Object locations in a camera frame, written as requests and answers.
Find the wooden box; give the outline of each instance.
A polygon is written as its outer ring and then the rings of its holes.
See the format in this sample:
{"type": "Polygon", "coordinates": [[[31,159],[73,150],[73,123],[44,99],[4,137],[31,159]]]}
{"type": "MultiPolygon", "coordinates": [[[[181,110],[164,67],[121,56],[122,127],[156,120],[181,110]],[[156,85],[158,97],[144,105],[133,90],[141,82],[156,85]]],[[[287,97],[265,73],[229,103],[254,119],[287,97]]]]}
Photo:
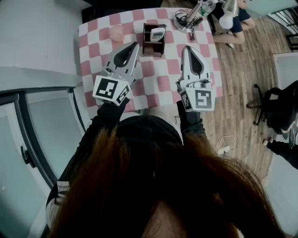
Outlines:
{"type": "Polygon", "coordinates": [[[160,27],[159,24],[144,23],[143,31],[143,55],[161,57],[164,53],[164,46],[166,41],[166,34],[158,42],[150,41],[151,30],[160,27]]]}

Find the person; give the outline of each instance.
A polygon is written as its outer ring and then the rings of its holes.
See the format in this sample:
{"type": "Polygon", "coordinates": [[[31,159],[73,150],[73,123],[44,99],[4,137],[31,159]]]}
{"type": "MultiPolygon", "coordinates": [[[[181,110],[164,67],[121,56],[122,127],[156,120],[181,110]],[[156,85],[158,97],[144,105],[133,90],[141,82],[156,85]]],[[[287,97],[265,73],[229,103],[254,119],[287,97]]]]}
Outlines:
{"type": "Polygon", "coordinates": [[[298,145],[295,144],[293,148],[290,148],[289,143],[275,141],[272,138],[269,138],[269,140],[264,139],[263,145],[273,153],[283,157],[295,169],[298,169],[298,145]]]}
{"type": "MultiPolygon", "coordinates": [[[[233,27],[226,34],[213,36],[214,42],[226,43],[232,48],[234,48],[234,44],[243,44],[245,42],[243,31],[252,29],[256,25],[255,21],[246,11],[246,0],[237,1],[239,5],[239,15],[233,18],[233,27]]],[[[212,12],[217,19],[220,19],[224,15],[222,5],[222,3],[217,3],[216,8],[212,12]]]]}
{"type": "Polygon", "coordinates": [[[284,238],[259,180],[215,156],[199,112],[177,102],[179,135],[103,104],[47,199],[49,237],[284,238]]]}

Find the table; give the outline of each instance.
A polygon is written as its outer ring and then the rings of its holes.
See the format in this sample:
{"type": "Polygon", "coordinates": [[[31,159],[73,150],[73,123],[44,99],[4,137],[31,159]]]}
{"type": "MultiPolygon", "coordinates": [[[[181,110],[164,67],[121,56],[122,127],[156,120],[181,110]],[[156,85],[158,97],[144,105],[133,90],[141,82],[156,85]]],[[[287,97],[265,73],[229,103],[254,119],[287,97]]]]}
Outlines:
{"type": "Polygon", "coordinates": [[[96,115],[99,101],[92,97],[95,78],[108,60],[108,54],[124,43],[138,41],[140,58],[134,70],[138,80],[127,95],[130,102],[125,112],[174,104],[181,100],[175,82],[181,77],[180,64],[182,49],[189,45],[198,50],[210,65],[212,86],[217,97],[222,97],[222,81],[219,61],[206,18],[195,31],[196,40],[191,43],[189,35],[179,32],[173,25],[175,12],[180,8],[150,8],[117,13],[95,19],[79,26],[80,63],[88,112],[91,118],[96,115]],[[142,56],[143,24],[166,24],[166,45],[164,55],[159,57],[142,56]],[[117,43],[109,36],[113,25],[122,24],[125,31],[123,42],[117,43]]]}

